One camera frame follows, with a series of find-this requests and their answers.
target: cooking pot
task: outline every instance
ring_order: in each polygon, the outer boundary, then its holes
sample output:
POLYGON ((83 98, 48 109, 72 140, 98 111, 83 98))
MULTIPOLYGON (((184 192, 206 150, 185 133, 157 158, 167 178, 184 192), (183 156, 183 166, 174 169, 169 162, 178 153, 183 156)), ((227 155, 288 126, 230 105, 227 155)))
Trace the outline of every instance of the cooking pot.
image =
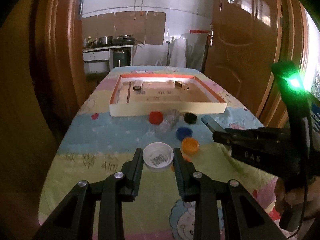
POLYGON ((105 46, 111 46, 112 45, 112 36, 104 36, 99 38, 99 44, 105 45, 105 46))

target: barcode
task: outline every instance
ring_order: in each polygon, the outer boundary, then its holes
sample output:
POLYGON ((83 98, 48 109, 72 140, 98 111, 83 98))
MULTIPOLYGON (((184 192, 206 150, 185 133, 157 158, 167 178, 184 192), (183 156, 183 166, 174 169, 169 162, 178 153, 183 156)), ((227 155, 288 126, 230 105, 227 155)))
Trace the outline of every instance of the barcode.
POLYGON ((134 92, 136 95, 145 95, 146 92, 144 90, 137 90, 134 92))
POLYGON ((150 161, 154 166, 157 167, 159 164, 166 162, 167 159, 160 153, 158 157, 150 159, 150 161))

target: person's hand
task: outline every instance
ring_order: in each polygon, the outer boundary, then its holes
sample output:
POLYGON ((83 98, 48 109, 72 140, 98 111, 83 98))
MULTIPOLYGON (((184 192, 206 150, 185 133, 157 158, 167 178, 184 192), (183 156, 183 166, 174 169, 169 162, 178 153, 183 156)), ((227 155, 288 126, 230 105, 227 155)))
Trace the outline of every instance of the person's hand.
MULTIPOLYGON (((304 188, 296 188, 287 193, 285 193, 284 182, 281 178, 278 178, 276 187, 276 204, 275 209, 282 215, 284 202, 289 205, 297 205, 303 203, 304 199, 304 188)), ((314 200, 316 197, 320 196, 320 177, 316 178, 316 181, 308 186, 308 201, 314 200)))
MULTIPOLYGON (((286 193, 283 180, 281 178, 278 178, 275 187, 275 195, 275 209, 280 213, 281 216, 284 212, 285 203, 288 203, 289 205, 297 205, 303 203, 304 188, 296 188, 286 193)), ((310 219, 302 223, 302 227, 297 235, 298 240, 302 239, 306 234, 306 232, 312 225, 314 218, 317 216, 320 210, 320 177, 317 177, 316 181, 308 186, 307 201, 308 202, 304 212, 304 218, 310 219)))

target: table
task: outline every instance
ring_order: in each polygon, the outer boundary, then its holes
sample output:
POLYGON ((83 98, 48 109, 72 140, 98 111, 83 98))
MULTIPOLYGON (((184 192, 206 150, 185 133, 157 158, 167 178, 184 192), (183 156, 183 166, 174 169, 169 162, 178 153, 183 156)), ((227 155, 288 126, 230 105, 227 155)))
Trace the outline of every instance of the table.
MULTIPOLYGON (((159 141, 154 135, 156 125, 150 124, 147 116, 110 116, 109 99, 119 75, 125 73, 195 75, 228 103, 223 114, 212 115, 223 128, 262 126, 236 98, 197 70, 164 66, 115 68, 80 108, 63 138, 43 187, 39 204, 41 224, 78 181, 104 180, 120 171, 122 164, 132 159, 136 148, 159 141)), ((190 127, 200 144, 198 153, 190 156, 197 171, 223 182, 237 179, 278 223, 279 216, 274 210, 276 177, 232 159, 223 145, 213 142, 212 133, 200 118, 201 115, 196 124, 188 125, 181 117, 163 142, 172 148, 181 147, 175 131, 180 126, 190 127)), ((99 206, 96 208, 93 239, 97 238, 99 206)), ((195 203, 182 202, 170 168, 152 172, 144 166, 135 202, 123 203, 124 233, 129 240, 192 239, 194 215, 195 203)), ((223 239, 223 220, 220 221, 220 232, 223 239)))

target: green led light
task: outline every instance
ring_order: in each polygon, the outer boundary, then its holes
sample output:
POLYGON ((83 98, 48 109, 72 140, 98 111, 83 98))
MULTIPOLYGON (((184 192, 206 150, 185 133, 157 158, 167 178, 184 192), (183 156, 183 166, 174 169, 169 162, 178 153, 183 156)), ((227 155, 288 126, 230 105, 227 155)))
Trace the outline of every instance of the green led light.
POLYGON ((300 84, 299 84, 299 81, 298 81, 298 79, 289 79, 288 80, 290 83, 291 83, 291 85, 293 85, 294 87, 300 87, 300 84))
POLYGON ((292 88, 292 89, 302 89, 302 86, 299 82, 299 79, 297 78, 296 75, 292 75, 289 78, 285 78, 285 80, 288 82, 288 85, 292 88))

